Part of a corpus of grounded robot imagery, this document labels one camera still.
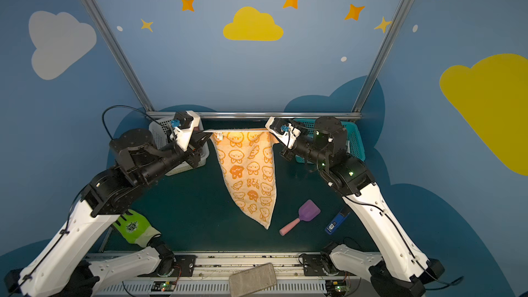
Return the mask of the white plastic basket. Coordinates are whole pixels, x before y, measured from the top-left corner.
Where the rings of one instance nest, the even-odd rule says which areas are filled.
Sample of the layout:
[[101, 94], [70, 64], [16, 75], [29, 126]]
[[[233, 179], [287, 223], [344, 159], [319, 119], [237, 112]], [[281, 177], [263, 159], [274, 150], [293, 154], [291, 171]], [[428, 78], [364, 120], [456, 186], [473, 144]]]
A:
[[[157, 120], [157, 123], [151, 122], [148, 126], [148, 129], [153, 135], [154, 142], [158, 149], [165, 147], [170, 142], [170, 133], [171, 133], [171, 122], [172, 119], [169, 117], [161, 118]], [[198, 163], [198, 168], [206, 164], [206, 160], [210, 155], [208, 145], [203, 146], [203, 151], [201, 154], [200, 161]], [[192, 166], [187, 162], [182, 162], [180, 165], [176, 166], [174, 169], [170, 170], [166, 176], [172, 176], [179, 173], [183, 173], [188, 170], [192, 170]]]

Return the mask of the orange bunny pattern towel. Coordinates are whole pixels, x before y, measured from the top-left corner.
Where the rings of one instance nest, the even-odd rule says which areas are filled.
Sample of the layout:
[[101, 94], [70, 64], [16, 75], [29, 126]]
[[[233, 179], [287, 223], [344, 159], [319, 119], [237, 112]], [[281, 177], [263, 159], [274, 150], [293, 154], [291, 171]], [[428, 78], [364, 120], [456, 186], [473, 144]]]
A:
[[265, 129], [231, 129], [214, 130], [211, 140], [232, 200], [268, 229], [277, 198], [275, 137]]

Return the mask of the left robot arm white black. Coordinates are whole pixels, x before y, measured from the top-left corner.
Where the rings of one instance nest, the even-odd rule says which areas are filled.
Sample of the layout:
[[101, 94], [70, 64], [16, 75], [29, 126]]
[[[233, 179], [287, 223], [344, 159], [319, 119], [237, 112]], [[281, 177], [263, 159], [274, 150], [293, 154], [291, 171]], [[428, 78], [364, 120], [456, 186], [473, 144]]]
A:
[[109, 145], [116, 164], [97, 174], [76, 197], [67, 221], [30, 265], [5, 275], [9, 295], [93, 296], [136, 276], [177, 273], [173, 251], [149, 230], [142, 249], [109, 261], [85, 255], [111, 225], [132, 213], [130, 206], [169, 171], [187, 162], [197, 167], [211, 134], [191, 129], [187, 149], [177, 141], [157, 148], [151, 132], [132, 129]]

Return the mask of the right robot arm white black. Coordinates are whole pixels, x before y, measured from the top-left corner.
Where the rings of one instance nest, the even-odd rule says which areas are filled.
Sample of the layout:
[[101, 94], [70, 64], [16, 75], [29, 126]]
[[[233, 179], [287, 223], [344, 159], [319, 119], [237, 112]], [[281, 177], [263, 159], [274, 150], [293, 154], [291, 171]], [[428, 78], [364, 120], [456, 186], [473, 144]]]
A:
[[335, 269], [372, 284], [379, 296], [425, 296], [426, 284], [444, 273], [440, 261], [428, 258], [406, 234], [385, 202], [367, 165], [347, 151], [348, 133], [338, 118], [317, 118], [312, 135], [300, 122], [270, 118], [267, 130], [284, 145], [282, 156], [316, 166], [320, 177], [356, 214], [377, 252], [333, 244], [326, 255]]

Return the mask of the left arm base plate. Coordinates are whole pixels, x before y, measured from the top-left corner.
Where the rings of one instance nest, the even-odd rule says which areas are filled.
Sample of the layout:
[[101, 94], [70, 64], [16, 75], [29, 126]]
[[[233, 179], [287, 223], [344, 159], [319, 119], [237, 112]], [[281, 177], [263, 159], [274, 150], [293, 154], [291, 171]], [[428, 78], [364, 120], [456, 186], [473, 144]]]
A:
[[197, 257], [192, 254], [176, 254], [161, 260], [156, 274], [160, 277], [191, 277]]

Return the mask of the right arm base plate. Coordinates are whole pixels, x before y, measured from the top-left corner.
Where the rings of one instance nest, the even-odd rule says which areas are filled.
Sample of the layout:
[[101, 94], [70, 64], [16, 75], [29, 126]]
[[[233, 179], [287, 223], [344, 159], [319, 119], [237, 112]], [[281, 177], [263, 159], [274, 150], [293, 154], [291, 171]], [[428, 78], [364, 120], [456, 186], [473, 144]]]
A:
[[356, 277], [355, 274], [338, 270], [326, 254], [302, 253], [298, 257], [305, 276]]

